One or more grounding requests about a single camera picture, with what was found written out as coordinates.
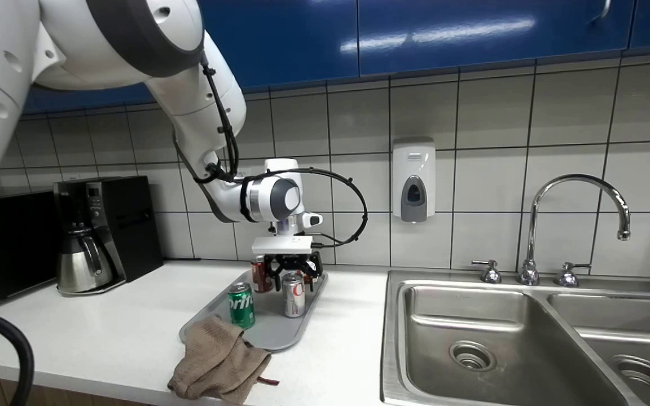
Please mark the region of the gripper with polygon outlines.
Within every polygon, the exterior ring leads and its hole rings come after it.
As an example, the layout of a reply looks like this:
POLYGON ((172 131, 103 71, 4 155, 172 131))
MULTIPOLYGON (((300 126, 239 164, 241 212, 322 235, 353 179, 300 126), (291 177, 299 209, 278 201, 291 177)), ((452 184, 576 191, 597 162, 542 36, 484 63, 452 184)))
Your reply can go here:
POLYGON ((264 275, 276 292, 281 291, 282 288, 280 279, 282 272, 301 272, 304 285, 310 292, 314 292, 314 283, 323 274, 319 254, 266 254, 264 257, 264 275))

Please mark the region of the silver soda can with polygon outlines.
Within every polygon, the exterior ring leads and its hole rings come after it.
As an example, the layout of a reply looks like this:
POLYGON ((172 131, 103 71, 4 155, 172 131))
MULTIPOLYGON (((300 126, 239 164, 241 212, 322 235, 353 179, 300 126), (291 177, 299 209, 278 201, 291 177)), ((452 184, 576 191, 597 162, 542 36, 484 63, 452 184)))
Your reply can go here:
POLYGON ((282 277, 284 297, 284 315, 297 318, 305 313, 304 278, 297 273, 288 273, 282 277))

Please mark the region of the red soda can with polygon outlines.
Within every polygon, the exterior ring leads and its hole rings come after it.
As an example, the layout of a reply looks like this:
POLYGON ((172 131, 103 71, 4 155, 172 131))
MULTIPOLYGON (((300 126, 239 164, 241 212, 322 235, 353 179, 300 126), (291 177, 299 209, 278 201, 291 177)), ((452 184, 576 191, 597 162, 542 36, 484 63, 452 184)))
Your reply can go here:
POLYGON ((256 293, 266 293, 273 289, 273 281, 269 277, 264 256, 257 256, 251 262, 251 280, 256 293))

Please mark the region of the grey serving tray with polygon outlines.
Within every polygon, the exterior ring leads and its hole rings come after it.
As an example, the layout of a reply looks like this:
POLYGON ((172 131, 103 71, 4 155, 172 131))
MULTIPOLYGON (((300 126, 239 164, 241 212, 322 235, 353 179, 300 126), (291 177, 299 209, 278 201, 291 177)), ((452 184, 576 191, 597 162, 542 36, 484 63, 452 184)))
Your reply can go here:
MULTIPOLYGON (((271 290, 267 293, 253 293, 256 322, 253 327, 244 331, 244 339, 256 347, 271 352, 286 350, 295 345, 304 334, 310 317, 322 296, 323 288, 327 283, 328 273, 325 272, 315 281, 312 292, 308 287, 305 287, 304 316, 297 318, 289 318, 284 314, 284 299, 281 292, 271 290)), ((224 321, 231 321, 227 295, 228 288, 222 289, 204 308, 181 327, 179 331, 181 342, 186 341, 187 331, 192 325, 211 315, 217 314, 224 321)))

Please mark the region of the green soda can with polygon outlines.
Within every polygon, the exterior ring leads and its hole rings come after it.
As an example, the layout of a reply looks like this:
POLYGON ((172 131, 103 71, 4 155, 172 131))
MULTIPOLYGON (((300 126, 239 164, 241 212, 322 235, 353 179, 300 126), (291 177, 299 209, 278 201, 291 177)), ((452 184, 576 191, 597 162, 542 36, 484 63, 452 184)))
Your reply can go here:
POLYGON ((231 323, 243 330, 250 329, 256 322, 254 301, 250 283, 233 283, 227 290, 231 323))

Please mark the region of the brown cloth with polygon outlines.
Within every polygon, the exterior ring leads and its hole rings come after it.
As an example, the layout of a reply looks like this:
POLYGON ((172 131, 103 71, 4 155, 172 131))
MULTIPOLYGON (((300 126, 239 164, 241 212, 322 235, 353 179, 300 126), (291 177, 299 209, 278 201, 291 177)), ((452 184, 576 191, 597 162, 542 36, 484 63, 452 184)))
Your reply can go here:
POLYGON ((243 338, 244 330, 218 315, 195 322, 185 341, 185 353, 167 387, 178 398, 217 398, 242 406, 257 383, 277 386, 264 371, 271 353, 243 338))

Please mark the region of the white soap dispenser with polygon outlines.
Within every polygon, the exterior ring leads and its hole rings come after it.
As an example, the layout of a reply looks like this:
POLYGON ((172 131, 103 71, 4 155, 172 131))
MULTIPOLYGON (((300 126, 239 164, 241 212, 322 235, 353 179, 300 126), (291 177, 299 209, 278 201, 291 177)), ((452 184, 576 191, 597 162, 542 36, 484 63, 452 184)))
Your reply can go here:
POLYGON ((405 223, 423 223, 436 211, 436 149, 431 137, 405 137, 392 150, 392 210, 405 223))

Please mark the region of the black coffee maker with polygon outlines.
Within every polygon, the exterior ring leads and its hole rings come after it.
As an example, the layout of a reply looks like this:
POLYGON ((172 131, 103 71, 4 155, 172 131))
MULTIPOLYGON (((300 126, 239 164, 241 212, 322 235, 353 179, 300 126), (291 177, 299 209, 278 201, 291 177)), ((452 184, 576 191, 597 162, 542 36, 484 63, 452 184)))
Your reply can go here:
POLYGON ((59 293, 104 293, 162 267, 147 177, 67 180, 52 190, 63 229, 59 293))

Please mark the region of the stainless steel double sink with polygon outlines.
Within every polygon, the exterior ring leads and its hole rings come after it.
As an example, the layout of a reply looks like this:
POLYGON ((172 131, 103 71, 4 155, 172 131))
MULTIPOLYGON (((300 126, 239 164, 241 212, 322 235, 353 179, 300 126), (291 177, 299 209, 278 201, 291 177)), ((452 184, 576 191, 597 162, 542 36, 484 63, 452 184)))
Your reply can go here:
POLYGON ((650 406, 650 279, 498 285, 392 270, 381 399, 396 406, 650 406))

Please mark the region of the chrome tap lever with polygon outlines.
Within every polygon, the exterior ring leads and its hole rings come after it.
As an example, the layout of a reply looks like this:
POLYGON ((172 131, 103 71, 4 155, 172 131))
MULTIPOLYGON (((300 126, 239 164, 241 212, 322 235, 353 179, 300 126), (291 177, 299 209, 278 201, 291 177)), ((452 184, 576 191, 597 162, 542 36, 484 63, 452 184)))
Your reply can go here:
POLYGON ((480 280, 482 280, 482 282, 488 284, 502 283, 502 275, 497 269, 498 262, 495 259, 488 259, 487 261, 471 260, 471 265, 486 267, 480 275, 480 280))
POLYGON ((560 287, 577 288, 580 283, 575 269, 590 270, 591 267, 591 264, 574 264, 572 262, 565 262, 562 265, 562 270, 560 270, 560 272, 558 272, 554 277, 553 283, 560 287))

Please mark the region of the chrome tap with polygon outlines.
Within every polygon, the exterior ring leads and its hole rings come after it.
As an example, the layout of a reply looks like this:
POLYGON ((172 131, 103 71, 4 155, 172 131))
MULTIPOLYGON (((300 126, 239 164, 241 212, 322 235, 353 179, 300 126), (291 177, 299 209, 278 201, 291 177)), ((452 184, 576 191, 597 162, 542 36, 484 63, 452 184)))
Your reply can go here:
POLYGON ((585 173, 569 173, 565 175, 557 176, 545 183, 539 190, 535 193, 530 207, 530 221, 529 221, 529 231, 527 236, 527 245, 526 245, 526 255, 523 261, 521 271, 517 275, 518 283, 525 286, 537 286, 540 284, 540 275, 537 271, 537 264, 535 262, 535 242, 537 237, 537 223, 539 215, 539 206, 549 190, 552 190, 553 187, 559 185, 560 183, 566 182, 584 182, 590 183, 598 187, 602 192, 606 193, 609 198, 614 202, 616 206, 617 213, 619 216, 619 224, 617 229, 617 239, 619 241, 628 241, 631 236, 630 229, 630 208, 625 201, 624 196, 622 195, 616 187, 610 183, 601 180, 593 175, 585 173))

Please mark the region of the black microwave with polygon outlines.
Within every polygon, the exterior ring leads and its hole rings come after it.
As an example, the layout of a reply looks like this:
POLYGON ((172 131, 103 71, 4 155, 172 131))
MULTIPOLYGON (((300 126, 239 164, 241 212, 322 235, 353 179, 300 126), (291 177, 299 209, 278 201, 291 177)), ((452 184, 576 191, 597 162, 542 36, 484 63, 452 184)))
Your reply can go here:
POLYGON ((56 280, 61 240, 51 190, 0 196, 0 301, 56 280))

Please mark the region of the blue wall cabinet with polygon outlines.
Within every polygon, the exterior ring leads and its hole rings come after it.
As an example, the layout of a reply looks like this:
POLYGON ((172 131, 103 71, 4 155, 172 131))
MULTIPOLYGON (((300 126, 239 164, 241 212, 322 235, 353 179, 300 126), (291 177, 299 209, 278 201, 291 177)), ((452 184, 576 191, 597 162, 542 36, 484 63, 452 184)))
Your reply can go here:
POLYGON ((144 83, 214 69, 242 89, 650 50, 650 0, 3 0, 54 44, 34 78, 54 110, 142 97, 144 83))

